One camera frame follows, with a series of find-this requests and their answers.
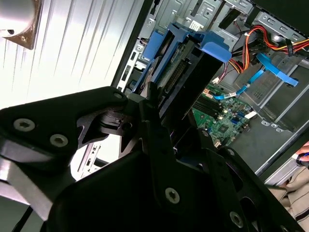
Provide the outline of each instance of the orange wire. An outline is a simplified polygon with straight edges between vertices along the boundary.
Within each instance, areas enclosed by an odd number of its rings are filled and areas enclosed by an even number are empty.
[[[275,51],[280,51],[281,50],[281,51],[283,51],[284,53],[287,54],[287,46],[277,47],[276,45],[272,44],[268,40],[266,29],[263,26],[261,26],[261,25],[256,25],[246,35],[247,37],[245,39],[245,46],[244,46],[244,48],[242,50],[242,63],[243,63],[243,67],[241,67],[233,59],[230,59],[231,62],[233,62],[235,65],[237,65],[239,67],[241,72],[244,72],[249,67],[249,64],[250,64],[250,54],[249,54],[249,48],[248,48],[249,37],[256,30],[261,30],[263,32],[263,40],[264,40],[264,42],[266,43],[266,45],[268,47],[270,47],[271,49],[273,49]],[[296,42],[296,43],[293,44],[294,52],[297,52],[297,51],[303,49],[306,46],[309,46],[309,39],[305,39],[303,41]]]

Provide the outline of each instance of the hand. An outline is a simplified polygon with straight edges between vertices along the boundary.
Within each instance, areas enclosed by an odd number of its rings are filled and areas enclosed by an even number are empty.
[[[296,151],[296,154],[300,155],[303,153],[309,153],[309,142],[306,142],[305,145],[303,145],[303,147],[301,149],[299,149],[298,151]],[[300,161],[309,161],[309,154],[308,156],[303,156],[301,158],[299,158]]]

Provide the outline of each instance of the connector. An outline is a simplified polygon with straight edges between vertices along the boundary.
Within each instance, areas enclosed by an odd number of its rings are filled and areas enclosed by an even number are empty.
[[[216,77],[216,78],[214,78],[211,82],[212,82],[213,84],[217,84],[217,83],[219,83],[219,78]]]

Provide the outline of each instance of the black plastic bracket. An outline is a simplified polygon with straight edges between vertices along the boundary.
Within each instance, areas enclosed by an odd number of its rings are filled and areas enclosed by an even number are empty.
[[[3,109],[0,154],[40,170],[64,170],[78,148],[108,136],[98,130],[94,119],[108,111],[121,111],[126,104],[122,92],[103,87]],[[18,119],[29,119],[33,128],[23,131],[16,124],[23,123]],[[59,134],[67,140],[65,146],[52,144],[52,136]]]

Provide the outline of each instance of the aluminum plate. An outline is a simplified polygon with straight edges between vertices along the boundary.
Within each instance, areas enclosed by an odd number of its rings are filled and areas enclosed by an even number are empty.
[[[144,0],[44,0],[35,47],[0,38],[0,109],[109,86]]]

